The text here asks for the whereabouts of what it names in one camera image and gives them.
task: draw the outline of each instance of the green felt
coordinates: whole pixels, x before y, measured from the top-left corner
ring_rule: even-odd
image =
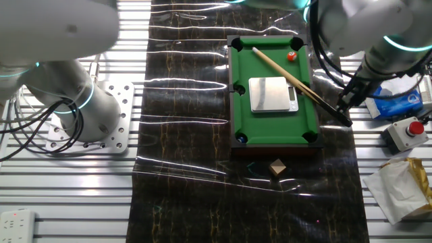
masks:
[[[247,144],[308,144],[302,135],[317,133],[317,120],[313,102],[306,96],[298,95],[297,112],[287,113],[253,113],[250,109],[249,84],[250,78],[281,76],[268,66],[253,51],[253,46],[270,57],[274,62],[285,68],[291,75],[309,85],[308,58],[305,47],[297,52],[294,62],[288,61],[287,54],[293,51],[290,40],[278,38],[248,38],[240,52],[231,47],[232,79],[234,86],[243,86],[246,91],[240,96],[234,93],[234,130],[236,136],[246,135]]]

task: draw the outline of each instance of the electrical outlet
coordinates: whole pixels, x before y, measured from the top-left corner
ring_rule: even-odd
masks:
[[[34,212],[28,209],[0,215],[0,243],[32,243]]]

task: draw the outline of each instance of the orange billiard ball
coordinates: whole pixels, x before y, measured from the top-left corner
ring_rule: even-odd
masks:
[[[294,51],[290,51],[287,55],[289,61],[295,61],[297,59],[297,53]]]

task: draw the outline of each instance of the silver scale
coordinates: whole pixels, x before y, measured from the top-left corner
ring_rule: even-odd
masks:
[[[284,77],[251,78],[249,93],[254,113],[298,111],[296,90]]]

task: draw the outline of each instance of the red emergency stop button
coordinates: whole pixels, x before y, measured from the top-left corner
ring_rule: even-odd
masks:
[[[408,130],[412,135],[420,135],[425,131],[425,127],[423,124],[419,121],[413,121],[411,122],[410,126],[408,127]]]

